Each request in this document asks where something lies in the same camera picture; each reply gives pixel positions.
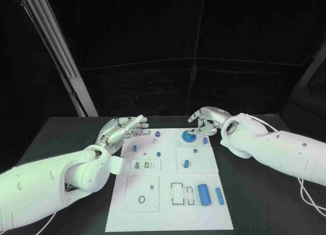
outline blue knob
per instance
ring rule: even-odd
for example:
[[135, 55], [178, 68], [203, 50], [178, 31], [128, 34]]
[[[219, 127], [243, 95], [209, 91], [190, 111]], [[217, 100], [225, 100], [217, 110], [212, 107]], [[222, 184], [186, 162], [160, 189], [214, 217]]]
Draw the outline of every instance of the blue knob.
[[188, 167], [188, 160], [184, 160], [183, 167], [184, 167], [184, 168]]
[[196, 136], [187, 134], [187, 131], [184, 131], [184, 132], [181, 133], [181, 139], [183, 139], [187, 143], [190, 143], [190, 142], [193, 142], [193, 141], [196, 140]]

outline dark background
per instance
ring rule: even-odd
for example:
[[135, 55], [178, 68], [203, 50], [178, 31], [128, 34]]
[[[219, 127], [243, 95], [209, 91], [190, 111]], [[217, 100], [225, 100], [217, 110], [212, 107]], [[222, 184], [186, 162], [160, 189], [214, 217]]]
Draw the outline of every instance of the dark background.
[[[188, 115], [209, 105], [279, 113], [291, 131], [326, 141], [326, 63], [308, 93], [289, 97], [326, 40], [326, 1], [49, 3], [99, 116]], [[73, 116], [27, 14], [0, 0], [0, 173], [46, 119]]]

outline black table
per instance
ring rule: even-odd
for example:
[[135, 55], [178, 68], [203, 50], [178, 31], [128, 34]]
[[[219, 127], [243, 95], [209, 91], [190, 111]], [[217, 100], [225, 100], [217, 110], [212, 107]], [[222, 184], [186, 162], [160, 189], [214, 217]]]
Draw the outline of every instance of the black table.
[[[288, 130], [278, 115], [256, 116], [278, 130]], [[101, 127], [111, 117], [49, 118], [18, 161], [27, 162], [82, 150], [93, 144]], [[186, 116], [148, 117], [150, 128], [187, 128]], [[165, 231], [111, 234], [190, 235], [324, 235], [326, 218], [299, 198], [297, 179], [253, 158], [240, 159], [219, 144], [220, 135], [210, 137], [220, 183], [233, 224], [232, 231]], [[103, 235], [115, 176], [103, 188], [62, 209], [41, 231], [41, 235]], [[307, 190], [317, 205], [326, 207], [326, 187], [307, 182]], [[34, 235], [49, 217], [15, 228], [4, 235]]]

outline blue cylinder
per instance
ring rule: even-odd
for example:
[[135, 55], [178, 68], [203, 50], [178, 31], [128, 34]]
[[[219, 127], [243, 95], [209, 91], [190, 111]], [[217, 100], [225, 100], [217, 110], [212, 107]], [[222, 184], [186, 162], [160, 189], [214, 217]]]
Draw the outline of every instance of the blue cylinder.
[[188, 167], [188, 160], [184, 160], [184, 162], [183, 162], [183, 167], [184, 167], [184, 168]]
[[187, 143], [190, 143], [190, 142], [193, 142], [193, 141], [196, 140], [196, 136], [187, 134], [187, 131], [184, 131], [184, 132], [181, 133], [181, 139], [183, 139]]
[[216, 188], [216, 193], [217, 193], [219, 205], [223, 205], [223, 199], [222, 199], [222, 196], [220, 196], [220, 189], [219, 188]]
[[201, 184], [197, 186], [197, 193], [200, 197], [200, 204], [201, 206], [210, 205], [210, 196], [209, 196], [209, 191], [207, 191], [207, 185]]

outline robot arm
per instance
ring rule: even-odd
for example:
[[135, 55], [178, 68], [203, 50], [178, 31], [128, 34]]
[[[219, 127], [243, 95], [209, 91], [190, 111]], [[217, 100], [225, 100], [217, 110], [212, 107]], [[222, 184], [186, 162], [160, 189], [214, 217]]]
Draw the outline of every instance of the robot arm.
[[102, 188], [109, 173], [122, 171], [124, 159], [111, 154], [124, 139], [150, 134], [145, 120], [141, 115], [112, 119], [82, 151], [13, 167], [0, 175], [0, 231], [40, 220]]
[[261, 120], [213, 107], [203, 107], [190, 116], [197, 118], [188, 134], [213, 135], [220, 128], [220, 144], [240, 158], [250, 156], [259, 163], [297, 178], [326, 186], [326, 143], [285, 131], [269, 133]]

